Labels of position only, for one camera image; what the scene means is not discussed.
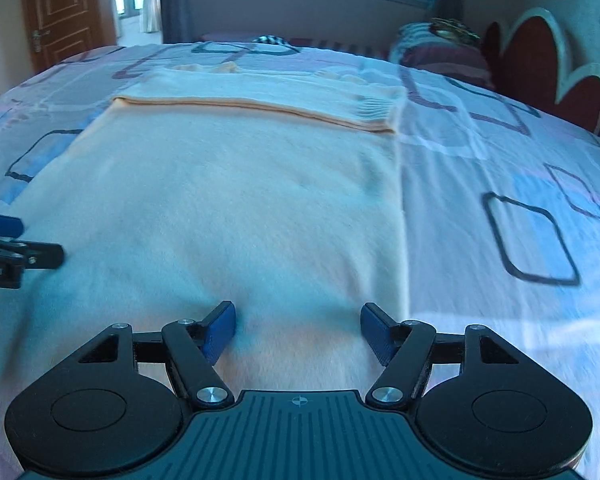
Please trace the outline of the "cream knit sweater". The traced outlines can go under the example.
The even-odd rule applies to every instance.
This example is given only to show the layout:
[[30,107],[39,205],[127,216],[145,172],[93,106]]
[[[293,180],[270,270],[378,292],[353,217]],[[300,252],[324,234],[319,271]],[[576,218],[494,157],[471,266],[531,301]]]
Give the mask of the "cream knit sweater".
[[155,70],[116,95],[10,205],[55,271],[0,289],[0,477],[10,401],[114,323],[153,332],[223,300],[235,390],[366,390],[358,316],[407,309],[400,80],[235,64]]

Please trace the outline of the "patterned bed sheet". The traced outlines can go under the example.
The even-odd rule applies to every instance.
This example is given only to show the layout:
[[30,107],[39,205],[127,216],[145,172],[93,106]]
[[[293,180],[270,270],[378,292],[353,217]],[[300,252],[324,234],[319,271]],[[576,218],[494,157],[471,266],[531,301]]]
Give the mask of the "patterned bed sheet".
[[0,212],[122,90],[155,70],[235,64],[400,80],[407,309],[442,332],[493,328],[588,404],[580,465],[600,479],[600,139],[470,84],[316,49],[113,47],[69,58],[0,97]]

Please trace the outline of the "brown wooden door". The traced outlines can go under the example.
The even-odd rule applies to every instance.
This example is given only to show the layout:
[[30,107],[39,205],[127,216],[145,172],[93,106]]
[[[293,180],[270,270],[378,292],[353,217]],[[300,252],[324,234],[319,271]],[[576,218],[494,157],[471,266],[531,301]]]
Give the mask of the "brown wooden door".
[[117,43],[114,0],[21,0],[35,73]]

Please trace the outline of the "striped folded quilt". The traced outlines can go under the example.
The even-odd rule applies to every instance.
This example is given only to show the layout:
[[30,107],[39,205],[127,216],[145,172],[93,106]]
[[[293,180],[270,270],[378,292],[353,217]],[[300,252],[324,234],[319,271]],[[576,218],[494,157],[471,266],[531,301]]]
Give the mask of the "striped folded quilt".
[[494,90],[490,67],[480,49],[442,39],[429,31],[429,24],[403,25],[389,50],[388,60]]

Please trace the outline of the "striped mattress cover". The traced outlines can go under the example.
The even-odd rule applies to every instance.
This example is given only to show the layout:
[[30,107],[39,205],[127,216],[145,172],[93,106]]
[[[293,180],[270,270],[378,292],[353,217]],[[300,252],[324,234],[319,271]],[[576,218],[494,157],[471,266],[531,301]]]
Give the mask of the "striped mattress cover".
[[[255,34],[254,32],[208,32],[208,34],[202,35],[199,40],[213,42],[214,44],[255,44],[253,39],[262,35],[264,34]],[[288,41],[289,47],[283,47],[288,51],[299,52],[303,49],[322,49],[361,55],[366,58],[378,58],[378,60],[383,61],[387,61],[389,58],[388,47],[376,48],[365,44],[347,44],[336,40],[306,37],[282,38]]]

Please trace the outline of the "red white headboard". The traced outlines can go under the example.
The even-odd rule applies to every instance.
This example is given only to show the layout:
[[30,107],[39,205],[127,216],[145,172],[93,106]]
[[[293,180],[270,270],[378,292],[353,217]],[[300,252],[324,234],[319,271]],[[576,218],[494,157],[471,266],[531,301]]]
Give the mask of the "red white headboard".
[[574,64],[569,38],[549,10],[524,11],[511,25],[491,23],[481,51],[498,93],[600,138],[600,63]]

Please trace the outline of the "black white striped cloth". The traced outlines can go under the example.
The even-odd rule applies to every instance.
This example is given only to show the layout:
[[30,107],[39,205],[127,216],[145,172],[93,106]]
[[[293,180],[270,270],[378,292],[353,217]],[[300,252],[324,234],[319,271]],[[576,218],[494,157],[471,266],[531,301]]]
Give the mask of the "black white striped cloth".
[[274,35],[262,35],[253,39],[256,44],[272,44],[273,46],[289,47],[288,41],[282,37]]

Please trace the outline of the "gold patterned item on quilt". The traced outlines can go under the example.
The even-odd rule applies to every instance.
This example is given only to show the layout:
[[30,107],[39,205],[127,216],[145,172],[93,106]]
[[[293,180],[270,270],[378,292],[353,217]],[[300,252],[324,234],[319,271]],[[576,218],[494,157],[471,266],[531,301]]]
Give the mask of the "gold patterned item on quilt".
[[469,47],[479,47],[481,38],[464,23],[454,18],[433,18],[429,24],[429,31],[456,44],[464,44]]

